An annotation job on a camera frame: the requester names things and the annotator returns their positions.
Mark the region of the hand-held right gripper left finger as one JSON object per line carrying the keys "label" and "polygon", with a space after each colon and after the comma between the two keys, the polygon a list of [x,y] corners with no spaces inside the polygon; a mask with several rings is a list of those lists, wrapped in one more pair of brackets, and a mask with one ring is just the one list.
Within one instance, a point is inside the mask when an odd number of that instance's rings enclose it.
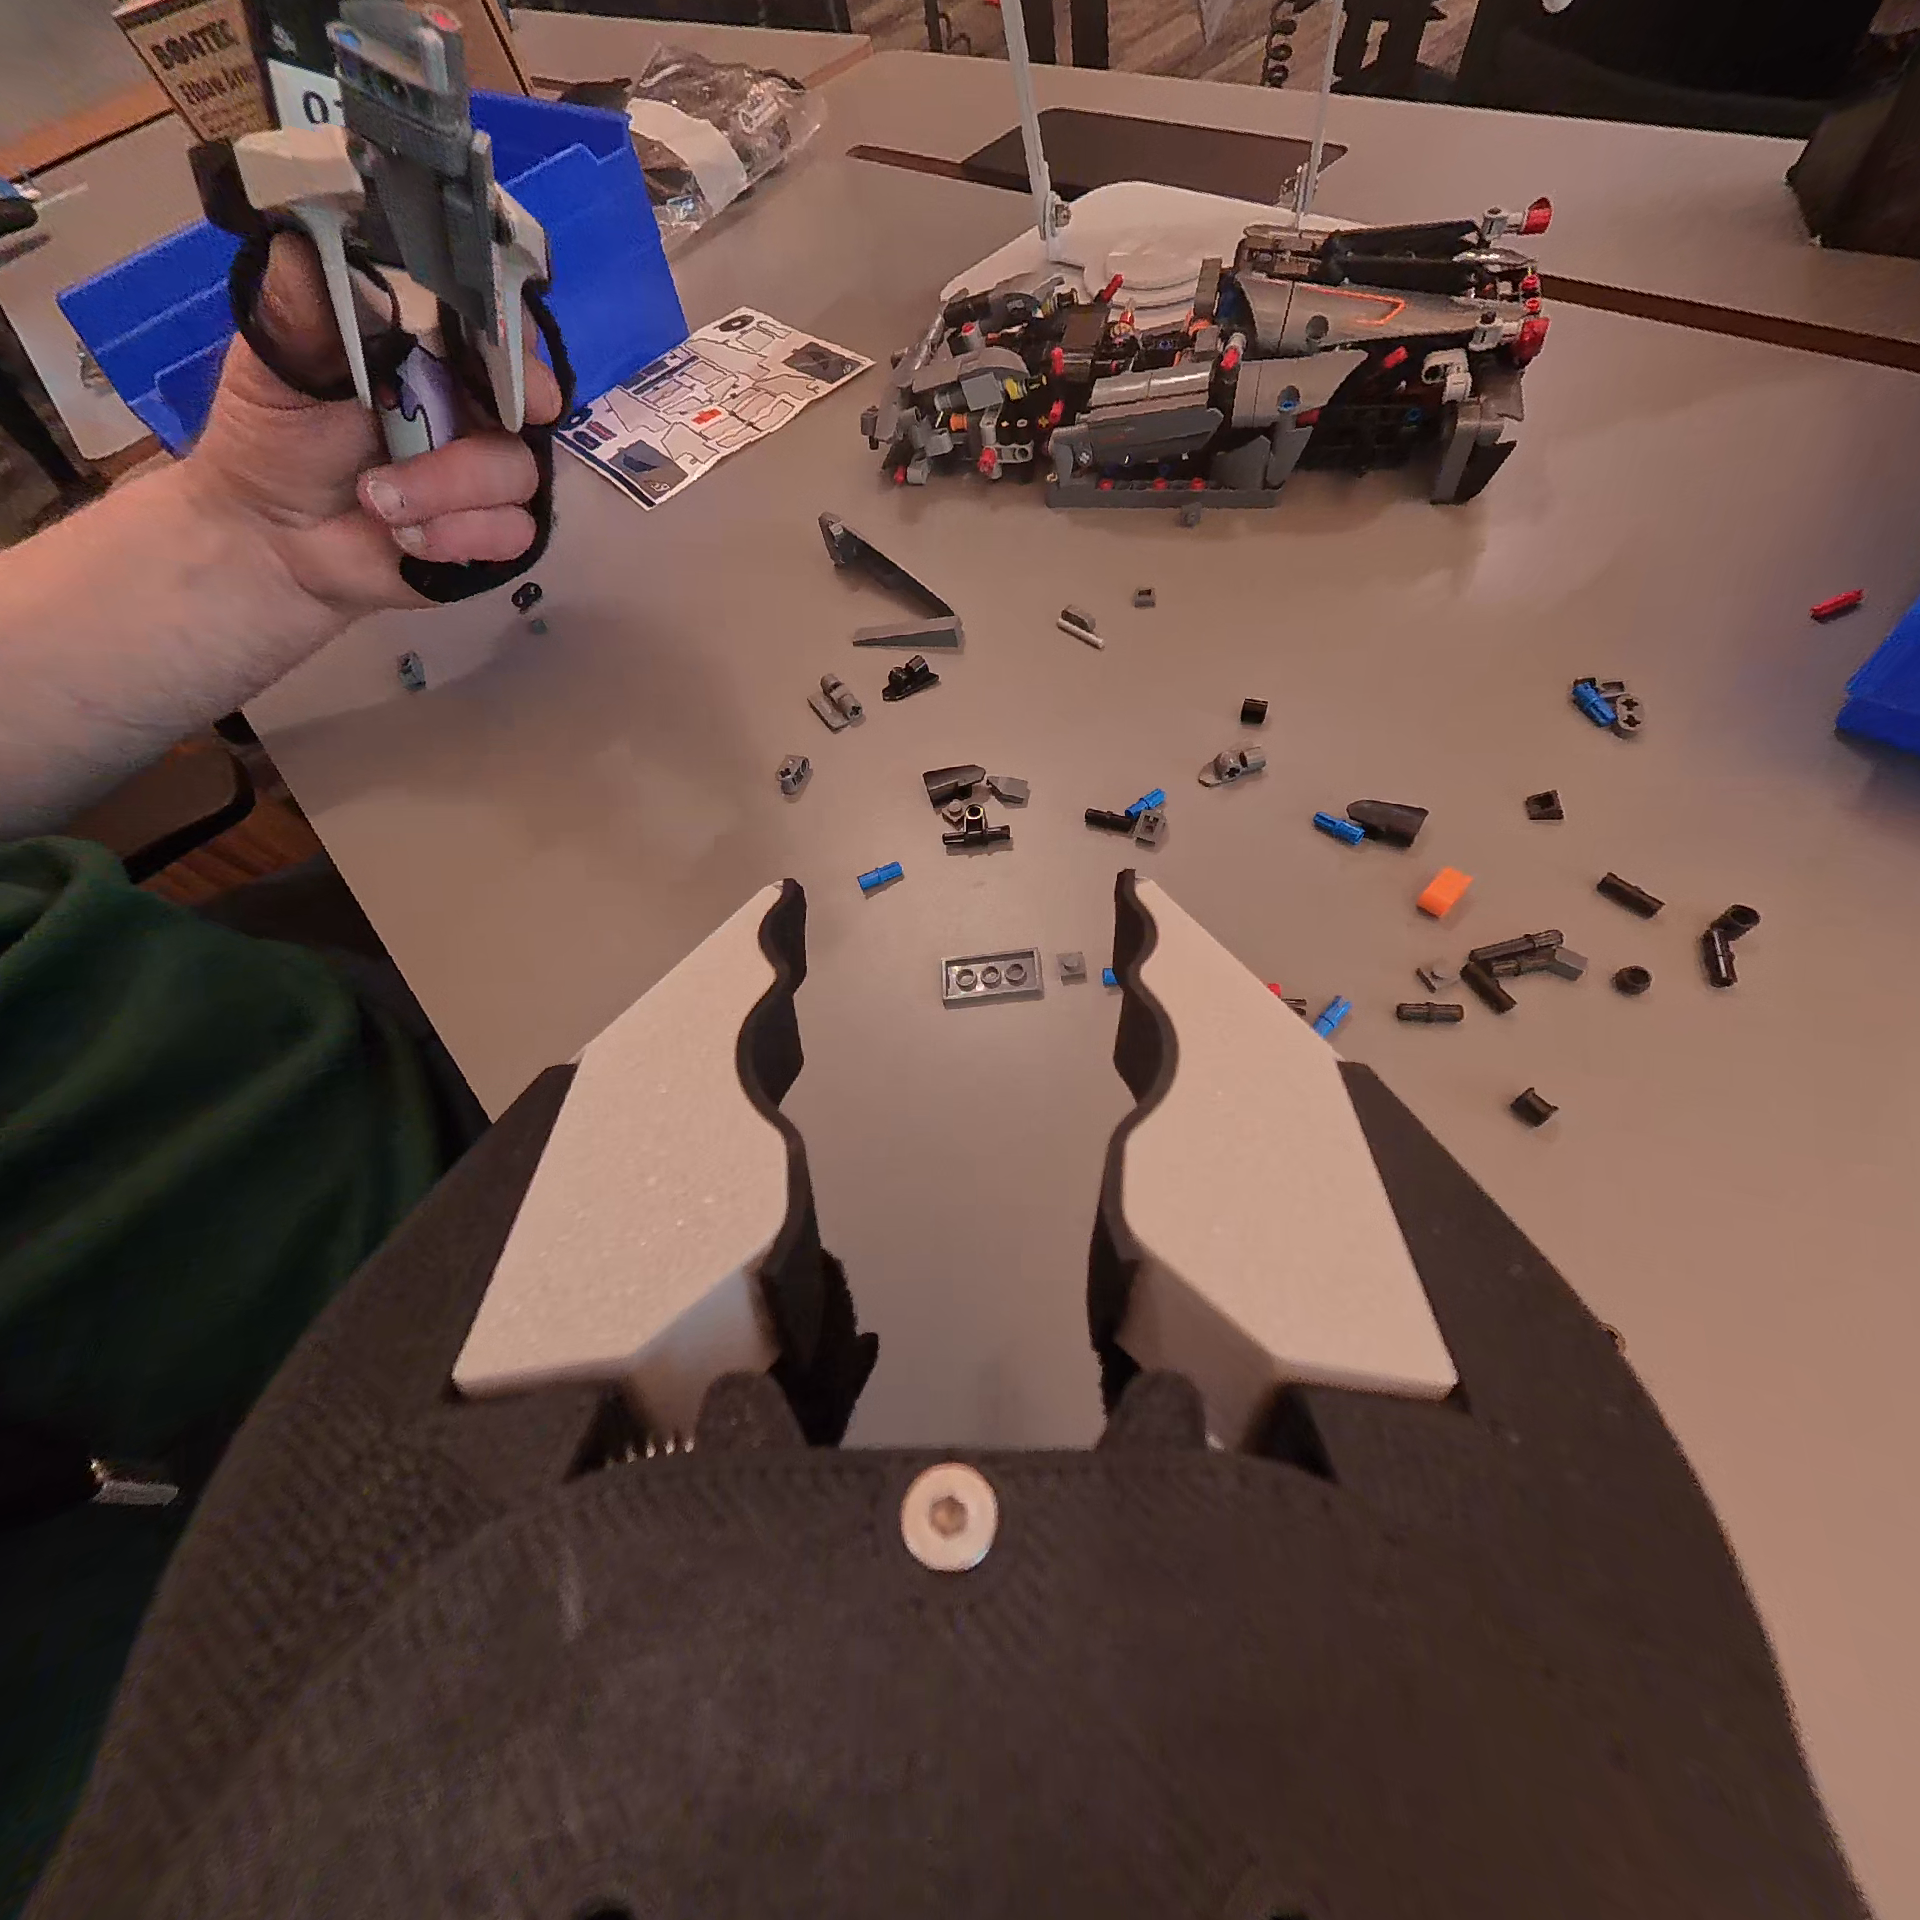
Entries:
{"label": "hand-held right gripper left finger", "polygon": [[453,1364],[465,1400],[618,1390],[690,1440],[707,1387],[808,1359],[824,1247],[803,1137],[808,897],[739,908],[584,1046]]}

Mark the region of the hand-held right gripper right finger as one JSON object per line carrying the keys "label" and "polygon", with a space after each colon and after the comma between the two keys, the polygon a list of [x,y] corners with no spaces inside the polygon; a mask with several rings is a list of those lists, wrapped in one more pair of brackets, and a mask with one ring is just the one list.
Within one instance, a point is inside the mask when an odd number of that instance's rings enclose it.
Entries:
{"label": "hand-held right gripper right finger", "polygon": [[1089,1333],[1102,1401],[1172,1372],[1253,1449],[1289,1390],[1441,1405],[1457,1367],[1343,1062],[1161,881],[1113,888],[1113,1068]]}

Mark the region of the blue plastic bin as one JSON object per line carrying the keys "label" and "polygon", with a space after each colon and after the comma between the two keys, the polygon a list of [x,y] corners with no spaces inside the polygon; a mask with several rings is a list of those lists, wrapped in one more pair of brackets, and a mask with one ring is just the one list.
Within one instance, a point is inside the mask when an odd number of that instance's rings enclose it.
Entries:
{"label": "blue plastic bin", "polygon": [[1920,601],[1912,601],[1889,637],[1868,656],[1844,689],[1836,731],[1917,756],[1917,670]]}
{"label": "blue plastic bin", "polygon": [[[480,87],[501,186],[540,221],[548,312],[596,400],[690,337],[659,220],[625,119]],[[232,339],[230,266],[240,238],[208,220],[57,291],[62,317],[166,451],[208,423]]]}

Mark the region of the grey lego panel assembly red pins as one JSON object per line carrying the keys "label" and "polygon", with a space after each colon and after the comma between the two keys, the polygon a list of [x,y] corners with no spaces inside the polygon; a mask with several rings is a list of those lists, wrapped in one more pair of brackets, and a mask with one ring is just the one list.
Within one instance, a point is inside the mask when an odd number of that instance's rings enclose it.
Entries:
{"label": "grey lego panel assembly red pins", "polygon": [[491,337],[491,148],[468,109],[465,36],[443,5],[344,4],[329,25],[350,158],[378,199],[378,256]]}

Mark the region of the long grey lego beam panel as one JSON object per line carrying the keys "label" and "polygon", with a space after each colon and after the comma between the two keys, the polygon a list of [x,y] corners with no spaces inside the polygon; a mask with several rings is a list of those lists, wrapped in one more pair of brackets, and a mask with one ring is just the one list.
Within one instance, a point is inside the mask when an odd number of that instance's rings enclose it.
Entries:
{"label": "long grey lego beam panel", "polygon": [[924,579],[918,579],[908,565],[892,560],[879,544],[863,538],[840,515],[821,515],[821,534],[835,568],[854,573],[901,595],[908,605],[930,618],[957,618],[957,611],[936,590],[924,585]]}

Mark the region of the grey black lego car model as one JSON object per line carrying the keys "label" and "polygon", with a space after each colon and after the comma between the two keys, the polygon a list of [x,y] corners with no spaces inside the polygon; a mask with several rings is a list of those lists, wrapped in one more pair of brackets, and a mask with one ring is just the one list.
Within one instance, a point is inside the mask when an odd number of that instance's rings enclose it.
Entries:
{"label": "grey black lego car model", "polygon": [[1120,252],[952,291],[858,433],[899,483],[1046,468],[1052,507],[1272,507],[1300,468],[1428,466],[1474,502],[1546,344],[1551,197],[1408,224],[1247,224],[1228,257]]}

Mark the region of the white lego sticker sheet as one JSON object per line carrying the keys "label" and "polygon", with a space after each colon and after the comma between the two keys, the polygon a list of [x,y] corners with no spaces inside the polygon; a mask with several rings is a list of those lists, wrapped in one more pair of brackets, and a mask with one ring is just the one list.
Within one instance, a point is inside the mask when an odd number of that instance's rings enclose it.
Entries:
{"label": "white lego sticker sheet", "polygon": [[869,369],[867,353],[739,307],[576,410],[559,449],[659,507]]}

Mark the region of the black grey lego connector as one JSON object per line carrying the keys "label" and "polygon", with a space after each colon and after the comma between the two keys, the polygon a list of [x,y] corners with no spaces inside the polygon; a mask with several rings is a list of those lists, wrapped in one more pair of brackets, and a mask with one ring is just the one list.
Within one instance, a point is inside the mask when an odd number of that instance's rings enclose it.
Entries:
{"label": "black grey lego connector", "polygon": [[1414,971],[1432,994],[1464,989],[1478,1004],[1504,1014],[1517,1010],[1513,979],[1584,979],[1587,969],[1590,961],[1565,947],[1562,929],[1546,928],[1470,947],[1463,962],[1419,962]]}

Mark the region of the person's left hand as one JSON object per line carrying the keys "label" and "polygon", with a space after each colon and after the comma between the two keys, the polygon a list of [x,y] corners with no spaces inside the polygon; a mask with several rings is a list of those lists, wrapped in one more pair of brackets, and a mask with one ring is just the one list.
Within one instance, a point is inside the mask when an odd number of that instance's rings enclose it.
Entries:
{"label": "person's left hand", "polygon": [[550,528],[555,460],[484,411],[449,444],[396,459],[348,378],[326,267],[303,230],[273,235],[255,335],[235,335],[194,454],[197,489],[244,524],[244,544],[331,611],[412,609],[424,568],[510,573]]}

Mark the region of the brown cardboard box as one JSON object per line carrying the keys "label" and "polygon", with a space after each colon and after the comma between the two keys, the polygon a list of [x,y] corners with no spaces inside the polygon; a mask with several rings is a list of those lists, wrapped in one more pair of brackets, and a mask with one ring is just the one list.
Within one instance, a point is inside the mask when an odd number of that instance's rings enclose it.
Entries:
{"label": "brown cardboard box", "polygon": [[197,141],[341,120],[344,4],[118,4],[111,21]]}

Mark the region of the clear plastic parts bag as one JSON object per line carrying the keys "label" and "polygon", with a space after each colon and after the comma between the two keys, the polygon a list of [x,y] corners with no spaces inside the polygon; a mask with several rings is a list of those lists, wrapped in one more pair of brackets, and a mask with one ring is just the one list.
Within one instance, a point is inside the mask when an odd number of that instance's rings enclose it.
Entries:
{"label": "clear plastic parts bag", "polygon": [[662,45],[637,78],[566,82],[562,104],[621,111],[675,247],[824,132],[824,98],[763,66]]}

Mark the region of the person's green shirt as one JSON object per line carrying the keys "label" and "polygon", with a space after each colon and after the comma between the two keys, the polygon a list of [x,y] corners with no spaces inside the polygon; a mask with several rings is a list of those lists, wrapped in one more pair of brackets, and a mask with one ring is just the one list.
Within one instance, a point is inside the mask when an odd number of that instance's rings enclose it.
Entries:
{"label": "person's green shirt", "polygon": [[484,1123],[329,862],[5,845],[5,1917],[232,1430]]}

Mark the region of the white book stand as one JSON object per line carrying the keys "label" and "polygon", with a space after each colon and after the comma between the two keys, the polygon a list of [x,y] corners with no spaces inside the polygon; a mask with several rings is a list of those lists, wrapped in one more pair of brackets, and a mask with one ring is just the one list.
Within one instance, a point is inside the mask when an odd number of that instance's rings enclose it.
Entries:
{"label": "white book stand", "polygon": [[1120,291],[1148,295],[1148,307],[1161,312],[1176,295],[1194,291],[1205,256],[1231,256],[1247,224],[1277,224],[1285,241],[1314,241],[1337,231],[1332,215],[1312,209],[1326,150],[1337,38],[1324,56],[1312,158],[1291,209],[1262,209],[1235,197],[1140,181],[1109,183],[1078,202],[1065,202],[1046,164],[1024,4],[1004,4],[1001,14],[1040,231],[1021,235],[955,276],[942,291],[945,302],[981,295],[1011,276],[1059,276],[1069,291],[1094,295],[1109,276],[1120,270]]}

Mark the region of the dark bag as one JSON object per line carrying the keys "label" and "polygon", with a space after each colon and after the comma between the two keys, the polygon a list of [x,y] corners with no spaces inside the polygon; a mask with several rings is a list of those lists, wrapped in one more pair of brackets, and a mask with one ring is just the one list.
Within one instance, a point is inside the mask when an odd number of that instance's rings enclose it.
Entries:
{"label": "dark bag", "polygon": [[1831,109],[1786,183],[1820,244],[1917,257],[1917,57]]}

